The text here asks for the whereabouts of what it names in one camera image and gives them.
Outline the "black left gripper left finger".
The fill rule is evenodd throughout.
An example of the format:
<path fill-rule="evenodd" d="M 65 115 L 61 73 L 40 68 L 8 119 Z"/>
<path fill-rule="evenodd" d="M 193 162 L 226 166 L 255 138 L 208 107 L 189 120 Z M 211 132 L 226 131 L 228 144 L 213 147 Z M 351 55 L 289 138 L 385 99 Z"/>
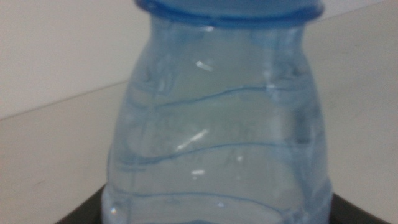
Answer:
<path fill-rule="evenodd" d="M 104 186 L 56 224 L 101 224 L 101 196 Z"/>

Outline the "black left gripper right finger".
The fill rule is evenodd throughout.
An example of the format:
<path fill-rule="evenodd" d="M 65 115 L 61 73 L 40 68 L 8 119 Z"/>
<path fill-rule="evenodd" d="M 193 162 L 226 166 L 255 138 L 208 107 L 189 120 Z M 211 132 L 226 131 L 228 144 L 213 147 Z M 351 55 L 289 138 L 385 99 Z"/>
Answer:
<path fill-rule="evenodd" d="M 390 224 L 333 194 L 329 224 Z"/>

